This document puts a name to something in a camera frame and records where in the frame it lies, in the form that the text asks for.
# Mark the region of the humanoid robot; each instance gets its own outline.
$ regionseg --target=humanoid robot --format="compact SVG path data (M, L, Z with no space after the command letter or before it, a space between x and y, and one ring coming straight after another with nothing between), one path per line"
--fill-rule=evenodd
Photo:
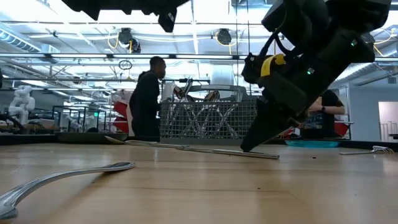
M19 86L14 92L15 97L10 107L8 107L9 116L19 115L21 125L27 124L29 112L35 108L35 99L30 96L31 91L31 86Z

